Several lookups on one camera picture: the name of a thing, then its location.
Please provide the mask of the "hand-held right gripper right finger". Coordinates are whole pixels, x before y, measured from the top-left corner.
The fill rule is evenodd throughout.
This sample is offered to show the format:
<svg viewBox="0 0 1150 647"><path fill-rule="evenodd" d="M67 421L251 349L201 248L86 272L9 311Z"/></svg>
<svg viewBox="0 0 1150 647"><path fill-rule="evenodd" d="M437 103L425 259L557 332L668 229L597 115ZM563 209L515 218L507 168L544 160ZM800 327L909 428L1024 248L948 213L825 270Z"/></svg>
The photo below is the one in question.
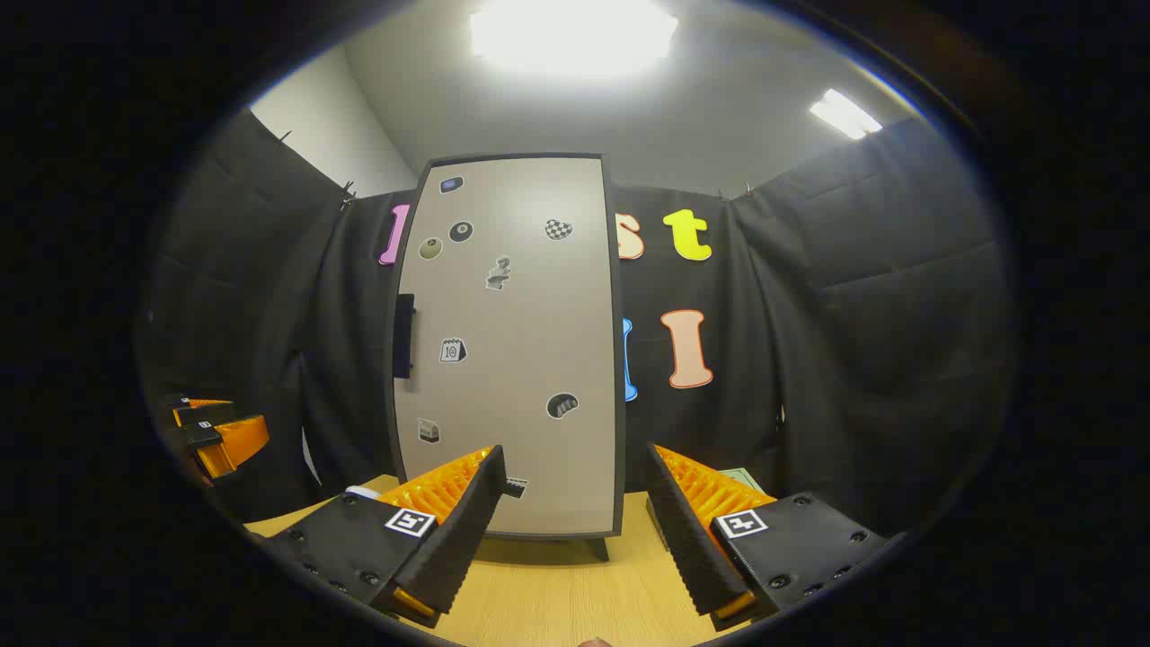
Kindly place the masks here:
<svg viewBox="0 0 1150 647"><path fill-rule="evenodd" d="M658 445L650 506L693 609L716 630L808 604L871 565L885 536L813 492L770 496Z"/></svg>

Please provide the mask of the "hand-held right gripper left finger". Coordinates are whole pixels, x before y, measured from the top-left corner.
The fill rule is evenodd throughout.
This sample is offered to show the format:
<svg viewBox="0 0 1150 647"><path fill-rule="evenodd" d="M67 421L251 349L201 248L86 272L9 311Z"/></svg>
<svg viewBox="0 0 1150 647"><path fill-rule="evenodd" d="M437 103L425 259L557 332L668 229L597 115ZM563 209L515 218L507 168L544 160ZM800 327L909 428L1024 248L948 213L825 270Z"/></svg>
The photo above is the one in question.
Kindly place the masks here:
<svg viewBox="0 0 1150 647"><path fill-rule="evenodd" d="M389 492L350 487L264 548L338 594L432 629L455 603L506 478L503 446L488 446Z"/></svg>

